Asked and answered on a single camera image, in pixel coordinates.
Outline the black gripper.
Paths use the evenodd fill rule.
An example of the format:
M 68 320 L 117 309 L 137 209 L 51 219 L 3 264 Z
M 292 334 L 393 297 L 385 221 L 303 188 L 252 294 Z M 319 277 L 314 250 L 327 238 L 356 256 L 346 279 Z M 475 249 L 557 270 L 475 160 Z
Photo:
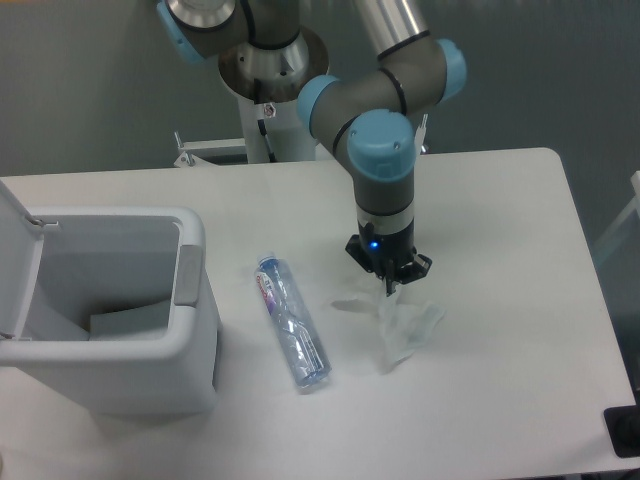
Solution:
M 345 250 L 365 271 L 384 280 L 387 297 L 395 293 L 397 284 L 426 277 L 432 266 L 432 260 L 423 254 L 413 257 L 413 222 L 392 234 L 380 234 L 367 223 L 359 227 L 359 235 L 350 237 Z

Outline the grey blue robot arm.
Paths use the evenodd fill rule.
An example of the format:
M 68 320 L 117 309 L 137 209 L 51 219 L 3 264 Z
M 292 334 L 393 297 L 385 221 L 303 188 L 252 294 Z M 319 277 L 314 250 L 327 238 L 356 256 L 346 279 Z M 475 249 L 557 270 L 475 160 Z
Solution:
M 427 275 L 431 262 L 414 244 L 422 137 L 409 117 L 456 95 L 467 67 L 414 2 L 356 3 L 378 66 L 354 81 L 330 74 L 327 49 L 296 1 L 161 1 L 156 10 L 186 61 L 217 61 L 249 162 L 311 160 L 323 147 L 352 179 L 358 231 L 347 253 L 388 293 Z

